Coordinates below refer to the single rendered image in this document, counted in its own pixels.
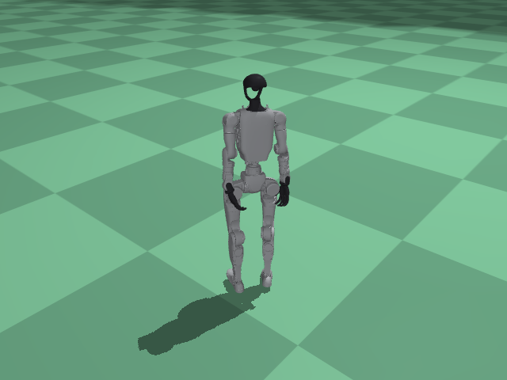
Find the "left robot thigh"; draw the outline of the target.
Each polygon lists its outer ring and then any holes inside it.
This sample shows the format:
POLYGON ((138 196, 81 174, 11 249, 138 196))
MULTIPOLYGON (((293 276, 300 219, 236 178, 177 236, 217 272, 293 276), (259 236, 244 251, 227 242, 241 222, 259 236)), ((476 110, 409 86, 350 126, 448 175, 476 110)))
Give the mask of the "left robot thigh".
MULTIPOLYGON (((240 198, 242 197, 242 193, 244 190, 244 182, 242 179, 234 180, 234 196, 236 197, 238 204, 241 206, 240 198)), ((227 229, 228 234, 234 233, 236 246, 239 246, 244 243, 246 237, 242 230, 240 230, 240 210, 238 210, 234 204, 230 201, 228 194, 225 193, 225 189, 223 190, 223 202, 224 202, 224 210, 227 220, 227 229)))

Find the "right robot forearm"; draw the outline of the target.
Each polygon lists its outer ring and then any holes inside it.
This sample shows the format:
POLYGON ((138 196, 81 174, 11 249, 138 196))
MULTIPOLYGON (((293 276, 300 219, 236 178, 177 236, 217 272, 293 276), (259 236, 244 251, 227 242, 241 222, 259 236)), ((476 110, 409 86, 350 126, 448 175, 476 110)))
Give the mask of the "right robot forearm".
MULTIPOLYGON (((288 148, 288 146, 287 146, 288 148)), ((286 154, 280 154, 278 157, 278 162, 279 162, 279 174, 280 174, 280 181, 285 183, 285 178, 287 176, 290 177, 289 173, 290 173, 290 169, 289 169, 289 164, 288 164, 288 160, 289 160, 289 153, 287 151, 286 154)))

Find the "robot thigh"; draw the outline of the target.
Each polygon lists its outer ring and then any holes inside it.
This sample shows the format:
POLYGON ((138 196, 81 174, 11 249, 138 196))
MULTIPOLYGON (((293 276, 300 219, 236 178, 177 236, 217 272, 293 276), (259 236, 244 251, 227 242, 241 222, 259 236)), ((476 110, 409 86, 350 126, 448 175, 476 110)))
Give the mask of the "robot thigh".
MULTIPOLYGON (((244 190, 244 182, 242 179, 234 180, 234 196, 236 197, 238 204, 241 206, 240 198, 242 197, 242 193, 244 190)), ((240 230, 240 210, 238 210, 234 204, 230 201, 228 194, 225 193, 225 189, 223 190, 223 202, 224 202, 224 210, 227 220, 227 229, 228 234, 234 233, 236 246, 239 246, 244 243, 246 237, 242 230, 240 230)))
POLYGON ((266 177, 265 190, 261 192, 263 213, 263 226, 261 228, 262 240, 271 241, 271 227, 274 227, 274 215, 280 186, 274 178, 266 177))

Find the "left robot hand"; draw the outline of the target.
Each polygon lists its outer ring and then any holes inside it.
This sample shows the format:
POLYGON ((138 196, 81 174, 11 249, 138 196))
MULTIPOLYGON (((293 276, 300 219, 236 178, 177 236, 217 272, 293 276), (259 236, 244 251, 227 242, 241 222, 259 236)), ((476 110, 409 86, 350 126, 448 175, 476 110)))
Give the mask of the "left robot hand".
POLYGON ((234 193, 233 193, 234 188, 233 188, 232 184, 231 183, 227 183, 226 184, 226 188, 227 188, 227 190, 225 190, 225 193, 228 194, 228 197, 229 197, 230 201, 234 204, 234 206, 238 210, 244 211, 246 209, 246 207, 240 207, 240 205, 238 204, 238 201, 237 201, 237 199, 236 199, 236 197, 234 196, 234 193))

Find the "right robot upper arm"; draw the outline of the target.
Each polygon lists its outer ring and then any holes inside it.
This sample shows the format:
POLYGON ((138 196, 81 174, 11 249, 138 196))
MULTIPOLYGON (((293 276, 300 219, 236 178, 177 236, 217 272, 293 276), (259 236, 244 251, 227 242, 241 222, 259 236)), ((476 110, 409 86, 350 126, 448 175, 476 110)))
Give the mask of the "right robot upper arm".
POLYGON ((275 154, 286 154, 288 151, 286 139, 286 115, 281 111, 273 110, 275 116, 275 136, 277 143, 274 145, 275 154))

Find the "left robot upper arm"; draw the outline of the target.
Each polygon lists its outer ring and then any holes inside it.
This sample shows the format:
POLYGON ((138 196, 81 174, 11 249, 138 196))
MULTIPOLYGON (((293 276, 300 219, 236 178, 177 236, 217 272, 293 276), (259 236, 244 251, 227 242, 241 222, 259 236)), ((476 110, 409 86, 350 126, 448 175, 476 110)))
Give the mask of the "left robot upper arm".
POLYGON ((223 116, 223 137, 227 149, 227 158, 234 159, 238 155, 235 148, 236 142, 236 129, 235 126, 239 122, 240 112, 230 112, 223 116))

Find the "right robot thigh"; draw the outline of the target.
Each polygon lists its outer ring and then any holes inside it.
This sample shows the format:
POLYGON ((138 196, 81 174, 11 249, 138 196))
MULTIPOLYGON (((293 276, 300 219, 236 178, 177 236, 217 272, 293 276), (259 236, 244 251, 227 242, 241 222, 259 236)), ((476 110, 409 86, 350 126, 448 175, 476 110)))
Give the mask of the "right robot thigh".
POLYGON ((271 241, 271 227, 274 227, 274 215, 280 186, 274 178, 266 177, 265 190, 261 192, 263 213, 263 226, 261 228, 262 240, 271 241))

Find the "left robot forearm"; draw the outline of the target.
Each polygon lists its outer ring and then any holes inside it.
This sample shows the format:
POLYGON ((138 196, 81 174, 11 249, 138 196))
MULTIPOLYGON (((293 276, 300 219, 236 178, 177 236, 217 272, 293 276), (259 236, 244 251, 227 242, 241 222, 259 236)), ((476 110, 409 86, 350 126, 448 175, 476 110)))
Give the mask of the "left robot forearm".
POLYGON ((227 158, 227 149, 223 148, 223 189, 227 190, 226 184, 231 183, 233 185, 233 174, 234 174, 234 161, 227 158))

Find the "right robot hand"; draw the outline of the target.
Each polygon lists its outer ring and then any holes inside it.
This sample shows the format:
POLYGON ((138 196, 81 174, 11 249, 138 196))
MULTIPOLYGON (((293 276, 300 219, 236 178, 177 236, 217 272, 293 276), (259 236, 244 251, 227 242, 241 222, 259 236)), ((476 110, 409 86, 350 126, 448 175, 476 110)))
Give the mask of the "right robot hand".
MULTIPOLYGON (((288 204, 288 201, 289 201, 288 185, 290 184, 290 177, 287 176, 285 178, 285 183, 280 181, 280 184, 281 184, 280 191, 278 192, 278 193, 280 193, 280 197, 275 204, 278 204, 280 202, 277 206, 284 207, 288 204)), ((276 194, 276 196, 277 196, 277 194, 276 194)))

